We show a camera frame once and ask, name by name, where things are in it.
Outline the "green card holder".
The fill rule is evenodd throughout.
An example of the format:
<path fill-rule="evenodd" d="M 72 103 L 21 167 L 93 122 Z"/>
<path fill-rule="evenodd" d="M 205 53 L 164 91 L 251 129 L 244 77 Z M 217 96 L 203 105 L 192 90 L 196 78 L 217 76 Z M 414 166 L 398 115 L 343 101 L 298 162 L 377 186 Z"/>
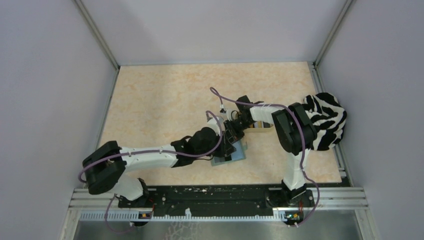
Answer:
<path fill-rule="evenodd" d="M 210 164 L 215 167 L 223 164 L 234 163 L 237 161 L 245 160 L 247 158 L 246 151 L 248 149 L 248 144 L 244 140 L 239 140 L 232 144 L 235 148 L 235 151 L 232 152 L 229 156 L 226 157 L 214 157 Z"/>

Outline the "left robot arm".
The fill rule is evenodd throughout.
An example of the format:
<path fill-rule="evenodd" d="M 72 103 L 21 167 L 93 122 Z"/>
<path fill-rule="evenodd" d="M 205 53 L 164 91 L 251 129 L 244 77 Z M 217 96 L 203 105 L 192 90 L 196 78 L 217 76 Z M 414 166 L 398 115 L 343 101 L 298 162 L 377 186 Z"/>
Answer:
<path fill-rule="evenodd" d="M 91 195 L 114 193 L 138 207 L 149 203 L 145 182 L 128 176 L 129 172 L 153 168 L 179 168 L 216 155 L 224 144 L 225 121 L 212 117 L 207 126 L 192 136 L 159 147 L 128 148 L 108 141 L 82 162 L 78 179 L 86 183 Z"/>

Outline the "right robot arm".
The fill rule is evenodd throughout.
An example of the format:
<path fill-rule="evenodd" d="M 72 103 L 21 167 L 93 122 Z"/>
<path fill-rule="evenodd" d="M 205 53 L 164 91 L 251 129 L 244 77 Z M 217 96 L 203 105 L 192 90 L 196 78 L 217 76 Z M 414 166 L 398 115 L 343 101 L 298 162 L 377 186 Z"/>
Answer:
<path fill-rule="evenodd" d="M 281 199 L 287 206 L 295 206 L 306 192 L 305 164 L 317 138 L 317 130 L 303 106 L 295 102 L 289 106 L 262 101 L 251 102 L 247 96 L 235 100 L 235 116 L 223 122 L 224 135 L 230 143 L 241 140 L 254 123 L 262 122 L 274 127 L 279 143 L 287 153 L 287 171 L 282 180 Z"/>

